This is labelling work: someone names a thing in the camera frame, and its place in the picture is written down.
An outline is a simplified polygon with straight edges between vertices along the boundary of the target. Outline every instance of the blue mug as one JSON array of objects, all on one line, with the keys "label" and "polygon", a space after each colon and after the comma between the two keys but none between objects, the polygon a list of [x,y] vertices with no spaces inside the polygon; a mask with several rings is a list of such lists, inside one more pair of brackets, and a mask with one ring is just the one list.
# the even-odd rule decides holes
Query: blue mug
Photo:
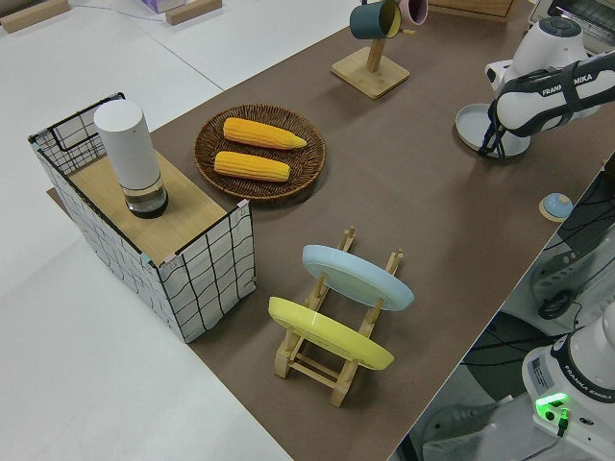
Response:
[{"label": "blue mug", "polygon": [[350,14],[350,31],[355,38],[392,38],[402,25],[402,13],[395,0],[361,4]]}]

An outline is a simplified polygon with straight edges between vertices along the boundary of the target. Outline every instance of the yellow plate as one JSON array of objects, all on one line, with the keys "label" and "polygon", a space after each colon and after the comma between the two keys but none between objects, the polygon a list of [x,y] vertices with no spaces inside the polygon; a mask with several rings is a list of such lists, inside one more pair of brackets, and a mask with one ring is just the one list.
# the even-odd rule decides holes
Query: yellow plate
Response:
[{"label": "yellow plate", "polygon": [[302,305],[272,297],[269,315],[284,328],[365,368],[384,370],[393,361],[393,355],[371,339]]}]

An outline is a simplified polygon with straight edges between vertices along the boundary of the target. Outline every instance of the corn cob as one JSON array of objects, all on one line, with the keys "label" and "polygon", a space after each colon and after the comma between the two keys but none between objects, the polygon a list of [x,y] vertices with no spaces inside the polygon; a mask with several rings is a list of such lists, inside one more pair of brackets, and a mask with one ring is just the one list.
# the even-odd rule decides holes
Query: corn cob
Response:
[{"label": "corn cob", "polygon": [[230,151],[218,152],[213,170],[220,175],[257,181],[285,182],[290,176],[290,166],[286,163]]},{"label": "corn cob", "polygon": [[229,117],[224,121],[224,137],[242,144],[273,149],[297,149],[307,144],[288,130],[237,117]]}]

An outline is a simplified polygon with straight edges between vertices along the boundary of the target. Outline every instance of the toaster oven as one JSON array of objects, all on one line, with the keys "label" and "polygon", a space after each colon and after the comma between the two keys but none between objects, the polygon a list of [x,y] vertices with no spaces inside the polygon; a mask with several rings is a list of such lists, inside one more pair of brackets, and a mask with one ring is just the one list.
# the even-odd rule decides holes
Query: toaster oven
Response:
[{"label": "toaster oven", "polygon": [[585,49],[597,55],[615,48],[615,0],[536,0],[530,23],[549,16],[574,20],[583,29]]}]

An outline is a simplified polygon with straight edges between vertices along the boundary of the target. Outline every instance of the white table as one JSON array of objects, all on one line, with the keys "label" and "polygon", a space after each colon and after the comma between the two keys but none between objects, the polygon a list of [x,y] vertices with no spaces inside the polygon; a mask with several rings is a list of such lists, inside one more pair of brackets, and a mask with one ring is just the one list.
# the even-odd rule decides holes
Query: white table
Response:
[{"label": "white table", "polygon": [[154,130],[345,27],[358,2],[226,0],[174,27],[138,0],[70,3],[0,29],[2,457],[288,459],[95,256],[26,139],[116,91]]}]

